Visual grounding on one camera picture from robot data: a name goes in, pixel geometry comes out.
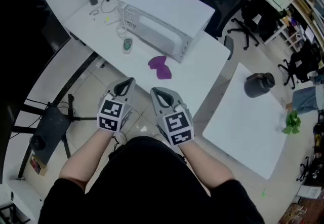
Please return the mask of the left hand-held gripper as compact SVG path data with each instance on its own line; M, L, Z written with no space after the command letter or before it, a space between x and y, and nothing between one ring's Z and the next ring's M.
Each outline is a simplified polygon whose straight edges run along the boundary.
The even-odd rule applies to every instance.
M132 98L136 80L125 77L111 82L97 113L97 126L110 132L120 132L132 113Z

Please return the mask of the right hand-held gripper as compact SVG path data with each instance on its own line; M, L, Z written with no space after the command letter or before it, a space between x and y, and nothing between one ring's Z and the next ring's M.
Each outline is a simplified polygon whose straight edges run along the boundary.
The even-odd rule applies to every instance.
M171 89L154 87L150 91L160 133L172 146L194 139L192 117L180 95Z

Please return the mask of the purple cleaning cloth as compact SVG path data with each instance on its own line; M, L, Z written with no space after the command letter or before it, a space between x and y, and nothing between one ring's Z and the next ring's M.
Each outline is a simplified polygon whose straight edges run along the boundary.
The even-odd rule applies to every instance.
M156 56L148 61L150 69L156 70L156 76L159 80L169 80L172 78L172 73L167 65L165 65L166 56Z

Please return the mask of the white remote with green screen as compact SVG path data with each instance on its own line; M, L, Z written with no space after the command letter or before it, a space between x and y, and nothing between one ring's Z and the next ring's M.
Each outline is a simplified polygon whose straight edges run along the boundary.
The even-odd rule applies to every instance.
M133 39L132 38L125 38L123 42L123 53L130 54L133 46Z

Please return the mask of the person's right forearm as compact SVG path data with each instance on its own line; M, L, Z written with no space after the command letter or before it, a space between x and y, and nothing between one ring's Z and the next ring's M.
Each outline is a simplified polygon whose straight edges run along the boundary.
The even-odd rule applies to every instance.
M208 190L235 179L227 166L209 155L194 140L182 143L178 147L197 178Z

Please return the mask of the person's white shoe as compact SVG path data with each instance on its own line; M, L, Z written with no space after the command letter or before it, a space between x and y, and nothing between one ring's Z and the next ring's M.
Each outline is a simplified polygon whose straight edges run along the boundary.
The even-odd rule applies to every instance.
M123 132L118 132L115 134L115 142L117 145L125 145L127 143L127 137Z

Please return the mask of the black tripod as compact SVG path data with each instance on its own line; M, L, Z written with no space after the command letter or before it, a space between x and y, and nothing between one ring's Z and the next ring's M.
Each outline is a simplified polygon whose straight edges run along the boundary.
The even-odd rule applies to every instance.
M72 94L68 94L68 101L63 102L63 103L68 104L67 114L64 116L68 119L69 125L74 121L96 121L97 120L96 117L77 117L77 116L75 116L73 102L74 102L74 96ZM66 131L64 132L64 134L61 138L61 141L64 144L65 152L66 152L67 158L69 159L71 157L71 153L70 153L70 149L69 149L68 142L67 142Z

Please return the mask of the white power strip green light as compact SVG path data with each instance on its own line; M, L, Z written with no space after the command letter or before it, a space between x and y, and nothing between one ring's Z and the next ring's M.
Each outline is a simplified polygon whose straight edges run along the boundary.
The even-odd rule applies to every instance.
M106 24L106 25L111 25L111 24L115 24L115 23L117 23L117 22L119 22L120 21L120 15L119 15L119 13L117 12L117 13L112 13L112 14L110 14L109 16L107 16L106 18L105 18L105 20L104 20L104 23Z

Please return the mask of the black equipment bag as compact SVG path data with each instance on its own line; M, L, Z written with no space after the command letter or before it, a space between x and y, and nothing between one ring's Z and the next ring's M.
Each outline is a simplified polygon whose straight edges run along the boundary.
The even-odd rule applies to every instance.
M67 158L71 153L67 143L66 131L70 125L66 116L56 107L48 107L36 127L29 144L38 159L46 165L58 143L63 142Z

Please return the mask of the person's black shirt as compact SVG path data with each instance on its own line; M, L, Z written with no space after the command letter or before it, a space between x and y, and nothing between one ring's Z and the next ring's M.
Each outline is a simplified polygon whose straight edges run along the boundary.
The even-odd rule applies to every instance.
M265 224L237 180L209 193L183 159L151 137L131 139L90 190L58 179L38 224Z

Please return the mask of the white microwave oven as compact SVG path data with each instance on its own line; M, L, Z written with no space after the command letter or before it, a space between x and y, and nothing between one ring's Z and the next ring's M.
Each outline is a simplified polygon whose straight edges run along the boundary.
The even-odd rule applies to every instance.
M118 0L122 25L181 63L215 10L199 0Z

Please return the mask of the black jar with lid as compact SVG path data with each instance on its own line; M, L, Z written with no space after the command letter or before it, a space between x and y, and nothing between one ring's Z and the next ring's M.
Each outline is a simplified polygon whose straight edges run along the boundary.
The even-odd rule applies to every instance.
M268 93L274 86L275 79L271 73L254 73L246 78L244 90L250 98L256 98Z

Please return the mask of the small cardboard box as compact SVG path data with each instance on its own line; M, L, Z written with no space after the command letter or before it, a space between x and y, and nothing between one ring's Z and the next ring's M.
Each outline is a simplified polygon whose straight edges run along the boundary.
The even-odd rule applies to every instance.
M45 176L47 172L47 165L43 164L36 154L32 154L29 163L38 175Z

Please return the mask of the black office chair star base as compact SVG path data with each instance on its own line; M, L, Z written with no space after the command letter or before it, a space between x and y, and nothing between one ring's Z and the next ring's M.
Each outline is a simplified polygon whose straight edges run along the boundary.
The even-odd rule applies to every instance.
M248 4L241 9L243 21L232 18L232 22L237 22L239 28L229 29L227 32L232 31L242 32L246 36L246 46L244 50L249 48L249 39L253 39L259 45L259 41L254 36L255 33L259 34L262 40L267 40L277 29L280 19L287 15L286 10L277 11L266 0L251 0Z

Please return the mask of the black padded office chair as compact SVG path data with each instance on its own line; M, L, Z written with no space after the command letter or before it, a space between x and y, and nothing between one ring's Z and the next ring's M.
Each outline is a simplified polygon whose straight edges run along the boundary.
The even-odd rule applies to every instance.
M287 80L284 82L286 86L290 80L292 80L292 90L295 89L294 76L301 83L310 81L308 74L319 69L319 63L321 61L321 54L317 44L311 44L306 41L299 52L293 53L288 62L286 59L283 62L286 66L279 64L277 67L284 69L287 74Z

